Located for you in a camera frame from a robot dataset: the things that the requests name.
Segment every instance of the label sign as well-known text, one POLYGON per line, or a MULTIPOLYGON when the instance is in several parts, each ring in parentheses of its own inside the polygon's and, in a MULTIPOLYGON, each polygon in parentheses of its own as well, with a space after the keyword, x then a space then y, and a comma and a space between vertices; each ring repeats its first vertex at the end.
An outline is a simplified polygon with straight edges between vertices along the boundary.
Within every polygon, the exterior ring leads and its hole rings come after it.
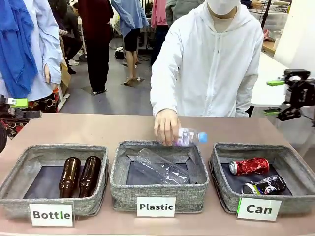
POLYGON ((138 217, 174 217, 176 197, 138 197, 138 217))
POLYGON ((254 198, 241 198, 237 210, 237 218, 250 220, 275 221, 281 201, 254 198))
POLYGON ((71 204, 30 204, 33 226, 73 227, 71 204))

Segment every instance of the red can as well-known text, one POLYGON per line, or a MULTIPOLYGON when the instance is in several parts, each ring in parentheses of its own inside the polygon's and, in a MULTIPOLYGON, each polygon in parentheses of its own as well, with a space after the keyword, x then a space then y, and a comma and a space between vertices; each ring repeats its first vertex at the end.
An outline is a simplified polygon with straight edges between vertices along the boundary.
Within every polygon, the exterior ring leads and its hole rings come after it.
POLYGON ((231 161, 229 167, 234 175, 264 174, 269 171, 269 162, 264 158, 254 158, 246 161, 231 161))

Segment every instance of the gray sweater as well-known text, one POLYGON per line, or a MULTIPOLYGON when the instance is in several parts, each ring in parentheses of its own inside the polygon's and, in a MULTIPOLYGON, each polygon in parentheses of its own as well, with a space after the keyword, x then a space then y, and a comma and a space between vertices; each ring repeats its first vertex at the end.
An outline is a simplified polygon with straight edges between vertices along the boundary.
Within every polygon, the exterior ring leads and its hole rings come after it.
POLYGON ((197 8, 205 0, 167 0, 166 19, 170 27, 178 18, 188 14, 194 8, 197 8))

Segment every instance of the blue scarf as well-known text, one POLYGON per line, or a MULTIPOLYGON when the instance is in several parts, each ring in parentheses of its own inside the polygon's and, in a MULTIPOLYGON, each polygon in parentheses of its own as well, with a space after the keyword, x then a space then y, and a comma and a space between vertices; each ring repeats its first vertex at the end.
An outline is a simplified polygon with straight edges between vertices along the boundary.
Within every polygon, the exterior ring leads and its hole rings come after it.
POLYGON ((33 29, 23 0, 0 0, 0 71, 12 98, 26 98, 38 74, 31 51, 33 29))

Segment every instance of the mannequin hand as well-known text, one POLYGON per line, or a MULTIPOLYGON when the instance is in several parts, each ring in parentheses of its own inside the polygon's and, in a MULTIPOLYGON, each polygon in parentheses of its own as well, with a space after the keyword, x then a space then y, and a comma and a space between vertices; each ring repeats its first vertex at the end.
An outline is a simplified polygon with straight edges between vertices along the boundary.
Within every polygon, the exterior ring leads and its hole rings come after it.
POLYGON ((164 145, 170 146, 174 140, 178 139, 179 128, 181 128, 181 124, 175 111, 164 109, 157 114, 154 123, 154 133, 164 145))
MULTIPOLYGON (((49 70, 49 66, 46 64, 45 65, 45 68, 44 68, 44 70, 45 70, 45 77, 46 77, 46 82, 47 83, 50 83, 50 70, 49 70)), ((57 88, 57 84, 55 84, 55 83, 51 83, 51 85, 53 86, 53 91, 57 88)))
POLYGON ((254 9, 260 9, 262 7, 261 1, 254 0, 251 3, 252 8, 254 9))

